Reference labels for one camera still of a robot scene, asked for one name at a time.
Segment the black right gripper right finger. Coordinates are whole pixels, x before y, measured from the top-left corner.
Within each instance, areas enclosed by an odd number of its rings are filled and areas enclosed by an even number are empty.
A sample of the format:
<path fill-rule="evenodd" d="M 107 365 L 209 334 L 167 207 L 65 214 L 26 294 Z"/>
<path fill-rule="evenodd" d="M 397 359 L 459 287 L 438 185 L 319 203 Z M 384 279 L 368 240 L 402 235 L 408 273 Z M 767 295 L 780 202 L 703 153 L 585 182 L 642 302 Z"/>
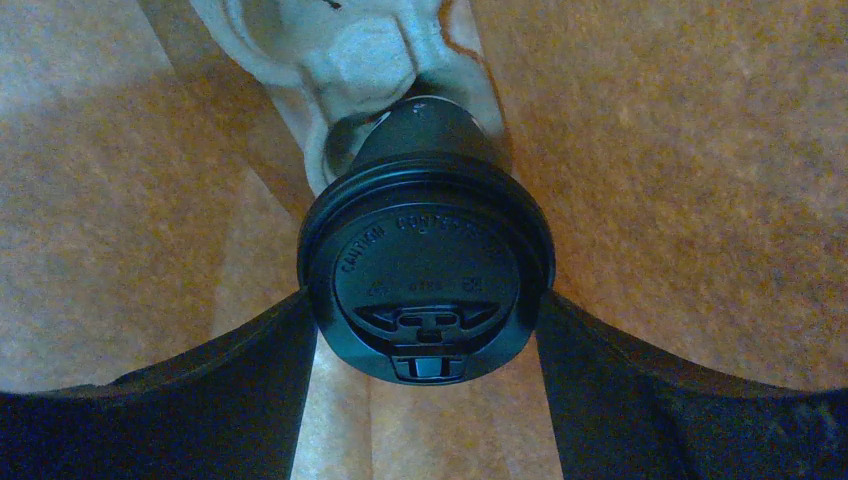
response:
<path fill-rule="evenodd" d="M 847 393 L 708 369 L 609 326 L 556 293 L 539 357 L 567 479 L 843 479 Z"/>

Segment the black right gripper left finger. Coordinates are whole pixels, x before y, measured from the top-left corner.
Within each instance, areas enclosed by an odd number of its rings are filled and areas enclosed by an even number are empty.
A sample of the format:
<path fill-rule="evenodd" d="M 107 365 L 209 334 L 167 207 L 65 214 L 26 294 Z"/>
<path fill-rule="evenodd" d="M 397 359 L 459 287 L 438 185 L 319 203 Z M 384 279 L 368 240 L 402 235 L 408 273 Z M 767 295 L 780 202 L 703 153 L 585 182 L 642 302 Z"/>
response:
<path fill-rule="evenodd" d="M 299 292 L 106 385 L 1 396 L 5 479 L 287 479 L 316 325 Z"/>

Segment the brown paper bag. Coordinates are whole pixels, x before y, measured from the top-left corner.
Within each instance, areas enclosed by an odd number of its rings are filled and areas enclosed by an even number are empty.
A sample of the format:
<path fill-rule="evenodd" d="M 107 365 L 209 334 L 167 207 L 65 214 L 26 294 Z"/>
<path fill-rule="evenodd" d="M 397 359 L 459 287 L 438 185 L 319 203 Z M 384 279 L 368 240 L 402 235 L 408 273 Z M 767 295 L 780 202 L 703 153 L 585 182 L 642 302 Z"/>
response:
<path fill-rule="evenodd" d="M 320 194 L 197 1 L 1 5 L 1 396 L 106 385 L 302 292 L 287 479 L 567 479 L 536 326 L 465 382 L 329 347 L 298 276 Z M 551 288 L 711 370 L 847 393 L 847 5 L 467 1 Z"/>

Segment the black plastic cup lid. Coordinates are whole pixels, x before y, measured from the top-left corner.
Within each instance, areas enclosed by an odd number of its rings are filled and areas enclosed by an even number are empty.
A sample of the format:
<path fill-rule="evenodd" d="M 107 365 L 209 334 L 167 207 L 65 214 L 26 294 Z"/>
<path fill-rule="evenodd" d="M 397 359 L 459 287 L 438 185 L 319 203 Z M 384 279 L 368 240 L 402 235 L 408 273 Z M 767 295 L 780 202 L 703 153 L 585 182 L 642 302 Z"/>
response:
<path fill-rule="evenodd" d="M 554 274 L 540 207 L 471 158 L 357 167 L 316 199 L 299 235 L 299 282 L 329 347 L 396 384 L 455 384 L 509 363 Z"/>

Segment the black paper coffee cup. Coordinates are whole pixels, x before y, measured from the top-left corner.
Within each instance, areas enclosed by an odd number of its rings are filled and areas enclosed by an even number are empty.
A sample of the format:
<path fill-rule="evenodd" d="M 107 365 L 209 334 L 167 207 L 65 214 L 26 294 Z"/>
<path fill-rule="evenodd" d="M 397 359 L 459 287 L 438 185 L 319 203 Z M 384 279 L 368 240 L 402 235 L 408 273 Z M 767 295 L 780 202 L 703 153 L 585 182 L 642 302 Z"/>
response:
<path fill-rule="evenodd" d="M 512 170 L 503 149 L 470 112 L 452 100 L 419 95 L 397 102 L 380 117 L 348 171 L 427 156 L 470 158 L 506 174 Z"/>

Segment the cardboard cup carrier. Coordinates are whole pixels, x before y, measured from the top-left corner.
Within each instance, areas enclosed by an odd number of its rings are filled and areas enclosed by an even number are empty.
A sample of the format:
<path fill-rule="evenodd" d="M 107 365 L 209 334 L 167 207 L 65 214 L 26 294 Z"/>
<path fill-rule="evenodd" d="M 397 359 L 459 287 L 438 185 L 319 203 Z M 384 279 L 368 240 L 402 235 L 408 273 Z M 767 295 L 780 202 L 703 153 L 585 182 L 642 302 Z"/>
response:
<path fill-rule="evenodd" d="M 266 89 L 320 194 L 406 96 L 449 99 L 497 147 L 506 129 L 467 1 L 197 1 L 212 38 Z"/>

